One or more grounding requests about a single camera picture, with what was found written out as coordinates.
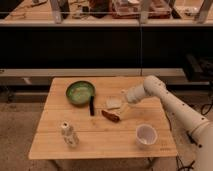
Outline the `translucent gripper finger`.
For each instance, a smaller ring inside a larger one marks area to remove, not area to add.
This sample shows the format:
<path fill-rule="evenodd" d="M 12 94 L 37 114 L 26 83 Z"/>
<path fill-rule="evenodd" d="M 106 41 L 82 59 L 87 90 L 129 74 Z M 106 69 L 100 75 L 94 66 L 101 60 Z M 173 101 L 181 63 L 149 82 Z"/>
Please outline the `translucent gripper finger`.
<path fill-rule="evenodd" d="M 129 103 L 125 102 L 125 103 L 122 104 L 122 106 L 120 108 L 120 112 L 124 112 L 128 108 L 129 108 Z"/>
<path fill-rule="evenodd" d="M 121 90 L 121 94 L 122 94 L 122 95 L 125 95 L 125 94 L 126 94 L 126 90 L 122 89 L 122 90 Z"/>

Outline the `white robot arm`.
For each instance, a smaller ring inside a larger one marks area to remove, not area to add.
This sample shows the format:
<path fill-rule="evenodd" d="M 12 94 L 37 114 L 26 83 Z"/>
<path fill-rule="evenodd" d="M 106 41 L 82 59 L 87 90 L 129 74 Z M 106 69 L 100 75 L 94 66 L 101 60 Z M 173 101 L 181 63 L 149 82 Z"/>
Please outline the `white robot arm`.
<path fill-rule="evenodd" d="M 142 83 L 127 89 L 125 101 L 136 104 L 148 97 L 157 97 L 197 143 L 194 171 L 213 171 L 213 122 L 173 95 L 164 82 L 150 75 Z"/>

